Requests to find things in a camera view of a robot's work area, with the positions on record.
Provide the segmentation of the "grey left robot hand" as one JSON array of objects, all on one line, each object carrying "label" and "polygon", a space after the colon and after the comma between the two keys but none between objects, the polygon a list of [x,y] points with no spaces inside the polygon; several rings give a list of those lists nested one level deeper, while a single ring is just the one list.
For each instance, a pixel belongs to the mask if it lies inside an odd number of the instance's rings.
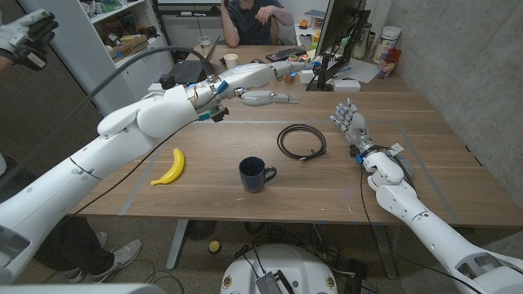
[{"label": "grey left robot hand", "polygon": [[258,107],[276,104],[298,104],[300,97],[290,94],[274,93],[273,91],[253,91],[253,88],[265,87],[272,79],[296,73],[304,69],[312,69],[310,63],[277,61],[268,64],[250,63],[238,65],[219,75],[219,79],[228,87],[217,95],[217,100],[239,97],[244,105]]}]

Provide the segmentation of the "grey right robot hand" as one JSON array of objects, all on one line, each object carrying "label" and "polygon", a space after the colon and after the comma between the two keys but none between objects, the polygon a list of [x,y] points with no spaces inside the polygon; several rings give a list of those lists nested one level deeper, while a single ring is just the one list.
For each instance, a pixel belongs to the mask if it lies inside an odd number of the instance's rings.
[{"label": "grey right robot hand", "polygon": [[340,127],[350,145],[354,145],[361,153],[374,146],[367,123],[356,104],[347,99],[347,105],[339,104],[335,113],[330,118]]}]

